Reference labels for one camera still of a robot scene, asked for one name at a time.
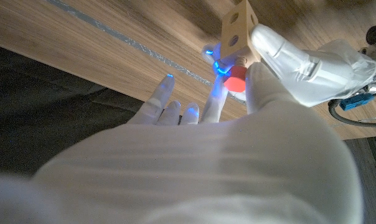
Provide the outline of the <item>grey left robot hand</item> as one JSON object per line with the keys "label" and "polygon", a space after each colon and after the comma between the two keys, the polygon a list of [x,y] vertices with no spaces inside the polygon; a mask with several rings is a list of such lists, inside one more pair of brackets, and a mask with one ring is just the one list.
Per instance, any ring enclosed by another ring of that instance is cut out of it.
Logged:
{"label": "grey left robot hand", "polygon": [[317,51],[301,50],[273,29],[258,24],[249,35],[250,47],[304,106],[346,99],[371,83],[376,61],[333,40]]}

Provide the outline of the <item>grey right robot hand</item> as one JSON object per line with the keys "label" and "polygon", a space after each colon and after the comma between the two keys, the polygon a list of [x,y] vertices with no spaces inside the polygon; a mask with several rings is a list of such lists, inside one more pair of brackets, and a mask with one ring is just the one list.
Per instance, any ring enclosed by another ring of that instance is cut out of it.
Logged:
{"label": "grey right robot hand", "polygon": [[0,175],[0,223],[362,223],[351,151],[262,63],[247,115],[220,122],[223,87],[199,115],[165,104],[166,76],[126,124],[56,155],[30,179]]}

